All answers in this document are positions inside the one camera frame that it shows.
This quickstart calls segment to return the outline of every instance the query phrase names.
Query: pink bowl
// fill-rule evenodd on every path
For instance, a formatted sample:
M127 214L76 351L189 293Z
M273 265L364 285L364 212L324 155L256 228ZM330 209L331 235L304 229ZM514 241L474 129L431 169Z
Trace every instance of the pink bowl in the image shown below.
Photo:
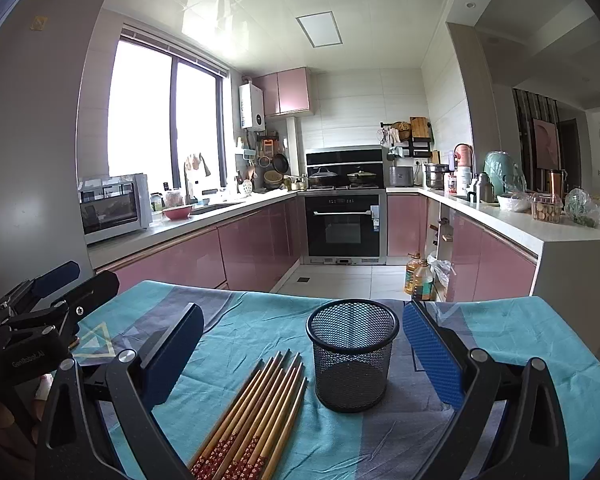
M192 210L192 205L180 205L178 207L163 209L162 212L169 220L184 220L189 217Z

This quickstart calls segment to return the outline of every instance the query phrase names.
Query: oven handle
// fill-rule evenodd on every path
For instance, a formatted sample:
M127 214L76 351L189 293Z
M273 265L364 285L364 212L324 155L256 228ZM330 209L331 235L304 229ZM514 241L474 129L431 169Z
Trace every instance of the oven handle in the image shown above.
M316 216L326 216L326 215L366 215L366 216L371 216L371 211L363 211L363 212L355 212L355 213L318 213L317 211L314 211L314 215Z

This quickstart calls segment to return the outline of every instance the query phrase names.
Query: kitchen sink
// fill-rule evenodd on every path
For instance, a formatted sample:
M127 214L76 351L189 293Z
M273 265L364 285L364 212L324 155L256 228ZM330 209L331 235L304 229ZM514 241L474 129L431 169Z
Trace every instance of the kitchen sink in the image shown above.
M232 205L241 203L242 202L223 202L221 204L201 205L200 207L194 208L191 215L202 215L204 213L209 213L210 211L215 211L216 209L224 209L225 207L231 207Z

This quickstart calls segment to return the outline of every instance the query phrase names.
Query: blue tablecloth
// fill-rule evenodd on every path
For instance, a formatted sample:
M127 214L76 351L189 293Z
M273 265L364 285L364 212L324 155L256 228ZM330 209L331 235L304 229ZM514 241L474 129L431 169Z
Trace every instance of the blue tablecloth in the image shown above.
M411 478L453 410L440 402L426 374L413 370L402 331L393 343L387 392L379 405L351 415L321 405L312 387L313 352L304 324L326 301L142 282L83 320L74 355L84 364L95 364L124 348L139 349L151 333L169 326L187 303L194 302L205 315L205 334L168 401L154 408L156 420L184 462L257 359L290 348L302 354L311 382L278 478ZM402 301L381 303L402 318ZM427 307L469 348L484 348L503 362L524 364L532 356L547 362L564 416L571 479L583 478L600 456L600 363L570 327L539 298L427 303ZM503 403L496 403L466 478L479 471L502 409ZM142 478L110 408L106 420L128 475Z

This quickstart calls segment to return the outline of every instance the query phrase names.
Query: recessed ceiling light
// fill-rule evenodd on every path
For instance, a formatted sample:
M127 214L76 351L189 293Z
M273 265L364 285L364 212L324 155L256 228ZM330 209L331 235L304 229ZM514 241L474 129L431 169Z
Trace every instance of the recessed ceiling light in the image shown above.
M312 47L342 44L333 12L319 12L296 18Z

